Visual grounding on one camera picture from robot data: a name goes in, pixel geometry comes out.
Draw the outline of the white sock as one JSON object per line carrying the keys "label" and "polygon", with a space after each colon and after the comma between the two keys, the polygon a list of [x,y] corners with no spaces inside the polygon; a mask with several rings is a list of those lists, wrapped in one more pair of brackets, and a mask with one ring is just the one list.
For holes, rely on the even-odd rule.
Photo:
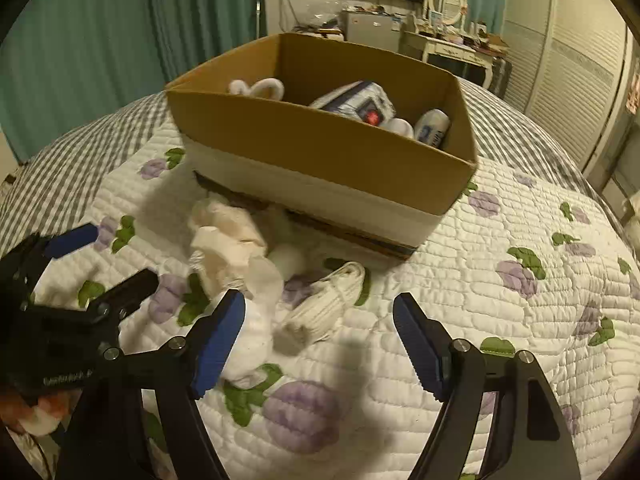
{"label": "white sock", "polygon": [[279,244],[268,256],[254,256],[242,278],[232,285],[245,299],[245,318],[221,377],[241,389],[266,378],[259,369],[273,347],[272,322],[285,282],[306,269],[303,252],[292,244]]}

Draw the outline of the cream lace cloth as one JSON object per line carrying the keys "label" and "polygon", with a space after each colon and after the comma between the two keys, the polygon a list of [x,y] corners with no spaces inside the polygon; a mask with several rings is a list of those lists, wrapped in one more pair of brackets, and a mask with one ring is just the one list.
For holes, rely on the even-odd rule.
{"label": "cream lace cloth", "polygon": [[276,306],[284,281],[267,258],[267,243],[248,211],[204,198],[193,206],[188,227],[193,234],[190,268],[209,297],[234,288],[266,309]]}

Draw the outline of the white looped soft toy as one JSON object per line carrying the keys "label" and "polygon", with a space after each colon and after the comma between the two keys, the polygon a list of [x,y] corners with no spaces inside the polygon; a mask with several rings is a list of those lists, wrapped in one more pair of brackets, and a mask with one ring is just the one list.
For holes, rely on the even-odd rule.
{"label": "white looped soft toy", "polygon": [[284,84],[277,78],[258,80],[251,86],[241,79],[235,79],[228,85],[228,93],[232,96],[249,96],[271,101],[281,101],[284,97]]}

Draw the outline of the grey checked bedsheet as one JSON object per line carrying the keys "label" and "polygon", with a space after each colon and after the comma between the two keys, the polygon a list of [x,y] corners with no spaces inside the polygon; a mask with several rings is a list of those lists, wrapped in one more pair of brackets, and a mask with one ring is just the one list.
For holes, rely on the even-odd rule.
{"label": "grey checked bedsheet", "polygon": [[[477,84],[459,81],[478,154],[593,200],[599,194],[567,152],[536,122]],[[32,233],[64,232],[80,221],[104,177],[170,118],[162,92],[70,130],[26,164],[1,201],[1,251]]]}

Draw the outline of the white floral quilt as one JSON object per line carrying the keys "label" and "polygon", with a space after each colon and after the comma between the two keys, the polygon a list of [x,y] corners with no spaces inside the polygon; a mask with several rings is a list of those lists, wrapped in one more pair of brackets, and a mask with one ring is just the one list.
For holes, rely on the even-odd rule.
{"label": "white floral quilt", "polygon": [[274,331],[299,304],[285,287],[266,378],[228,380],[198,404],[235,479],[403,479],[440,409],[395,330],[402,292],[451,336],[493,356],[528,350],[560,404],[582,478],[600,476],[639,414],[639,271],[601,206],[482,159],[468,189],[405,262],[299,226],[313,278],[347,261],[368,270],[366,298],[330,338],[295,356]]}

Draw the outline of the brown cardboard box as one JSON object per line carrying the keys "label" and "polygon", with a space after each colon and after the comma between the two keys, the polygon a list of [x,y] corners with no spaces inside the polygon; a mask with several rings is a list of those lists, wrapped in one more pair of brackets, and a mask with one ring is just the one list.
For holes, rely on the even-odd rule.
{"label": "brown cardboard box", "polygon": [[[228,85],[277,78],[281,101],[232,96]],[[360,80],[383,87],[396,116],[382,126],[315,110]],[[454,75],[398,53],[301,34],[262,38],[165,89],[198,180],[247,208],[277,205],[297,221],[405,259],[472,180],[475,136]],[[451,120],[439,148],[414,138],[423,114]]]}

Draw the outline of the blue white tissue pack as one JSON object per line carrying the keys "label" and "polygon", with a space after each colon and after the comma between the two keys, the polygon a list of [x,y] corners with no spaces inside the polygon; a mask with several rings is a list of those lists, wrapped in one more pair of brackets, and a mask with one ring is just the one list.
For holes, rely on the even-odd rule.
{"label": "blue white tissue pack", "polygon": [[370,126],[382,126],[396,116],[394,104],[383,87],[368,80],[337,88],[314,100],[310,107]]}

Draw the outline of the white blue tube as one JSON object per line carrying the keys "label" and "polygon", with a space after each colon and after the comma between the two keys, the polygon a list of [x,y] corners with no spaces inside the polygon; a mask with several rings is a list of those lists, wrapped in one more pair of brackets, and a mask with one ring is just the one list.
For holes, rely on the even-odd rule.
{"label": "white blue tube", "polygon": [[433,108],[423,114],[414,125],[414,138],[432,148],[439,148],[450,124],[451,120],[446,113],[438,108]]}

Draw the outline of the white louvered wardrobe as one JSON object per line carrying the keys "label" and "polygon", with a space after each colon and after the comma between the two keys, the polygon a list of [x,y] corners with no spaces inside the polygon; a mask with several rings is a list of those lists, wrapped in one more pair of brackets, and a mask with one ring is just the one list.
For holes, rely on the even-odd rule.
{"label": "white louvered wardrobe", "polygon": [[610,0],[506,0],[504,98],[582,172],[596,166],[623,106],[632,40]]}

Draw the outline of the grey mini fridge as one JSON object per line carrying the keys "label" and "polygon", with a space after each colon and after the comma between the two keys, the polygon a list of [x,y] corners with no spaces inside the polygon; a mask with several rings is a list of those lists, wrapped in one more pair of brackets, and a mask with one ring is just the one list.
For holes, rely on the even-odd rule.
{"label": "grey mini fridge", "polygon": [[401,19],[387,14],[342,12],[343,35],[347,42],[397,52]]}

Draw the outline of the white vanity table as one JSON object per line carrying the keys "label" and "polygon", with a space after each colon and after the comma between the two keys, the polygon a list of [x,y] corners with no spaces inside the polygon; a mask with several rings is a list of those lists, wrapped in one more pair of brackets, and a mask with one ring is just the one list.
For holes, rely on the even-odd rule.
{"label": "white vanity table", "polygon": [[438,58],[447,61],[460,62],[466,68],[479,67],[484,70],[484,80],[480,84],[488,90],[494,76],[494,57],[480,53],[477,50],[454,44],[453,42],[427,37],[417,32],[402,32],[400,35],[399,53],[409,58],[415,58],[423,63],[435,63]]}

